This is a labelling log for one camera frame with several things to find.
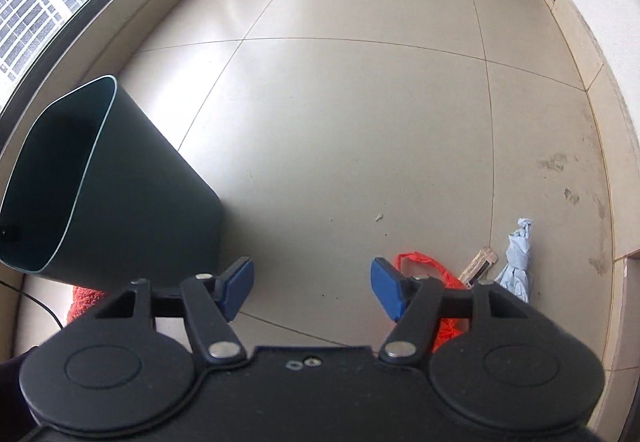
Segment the white bag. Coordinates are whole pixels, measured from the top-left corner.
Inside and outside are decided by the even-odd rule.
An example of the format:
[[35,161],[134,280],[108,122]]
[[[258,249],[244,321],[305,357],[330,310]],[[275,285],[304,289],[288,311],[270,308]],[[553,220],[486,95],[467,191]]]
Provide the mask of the white bag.
[[531,220],[520,218],[518,220],[518,230],[509,235],[509,246],[505,253],[507,266],[502,269],[502,272],[495,279],[502,288],[506,288],[525,303],[529,302],[527,265],[529,265],[530,234]]

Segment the teal container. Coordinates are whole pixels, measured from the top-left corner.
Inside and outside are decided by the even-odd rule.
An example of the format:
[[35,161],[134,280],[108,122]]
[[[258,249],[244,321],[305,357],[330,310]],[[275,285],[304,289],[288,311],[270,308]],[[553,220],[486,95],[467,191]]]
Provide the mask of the teal container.
[[0,208],[0,261],[113,291],[214,272],[218,196],[113,76],[50,104],[33,123]]

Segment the black cable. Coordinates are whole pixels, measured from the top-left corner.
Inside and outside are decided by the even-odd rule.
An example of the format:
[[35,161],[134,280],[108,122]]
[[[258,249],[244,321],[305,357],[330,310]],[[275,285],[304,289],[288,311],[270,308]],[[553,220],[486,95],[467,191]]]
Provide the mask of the black cable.
[[24,292],[24,291],[20,290],[19,288],[16,288],[16,287],[14,287],[12,285],[9,285],[8,283],[5,283],[1,279],[0,279],[0,285],[2,285],[4,287],[7,287],[7,288],[10,288],[11,290],[13,290],[14,292],[17,292],[21,296],[25,296],[27,299],[30,299],[31,301],[36,303],[36,305],[40,305],[42,308],[44,308],[44,310],[46,310],[49,313],[49,315],[51,317],[53,317],[53,319],[55,320],[56,324],[60,327],[60,330],[62,330],[64,328],[62,326],[62,323],[60,322],[60,319],[58,319],[58,317],[53,313],[53,310],[51,310],[48,306],[46,306],[46,304],[44,304],[42,301],[37,300],[33,296],[27,294],[27,292]]

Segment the white wall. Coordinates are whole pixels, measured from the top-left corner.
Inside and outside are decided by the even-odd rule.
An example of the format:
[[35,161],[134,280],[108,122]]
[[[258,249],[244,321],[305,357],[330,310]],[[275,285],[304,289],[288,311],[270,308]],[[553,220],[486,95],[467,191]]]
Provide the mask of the white wall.
[[616,76],[640,133],[640,0],[572,0]]

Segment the balcony floor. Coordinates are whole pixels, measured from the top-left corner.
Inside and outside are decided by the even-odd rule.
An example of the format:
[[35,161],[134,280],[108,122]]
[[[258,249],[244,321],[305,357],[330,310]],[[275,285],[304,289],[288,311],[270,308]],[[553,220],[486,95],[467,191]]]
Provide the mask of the balcony floor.
[[[544,0],[183,0],[120,79],[222,199],[223,263],[255,260],[247,345],[378,348],[372,258],[418,250],[460,274],[491,245],[497,273],[527,217],[533,305],[602,356],[607,180]],[[28,288],[68,307],[68,289]],[[49,328],[35,314],[19,350]]]

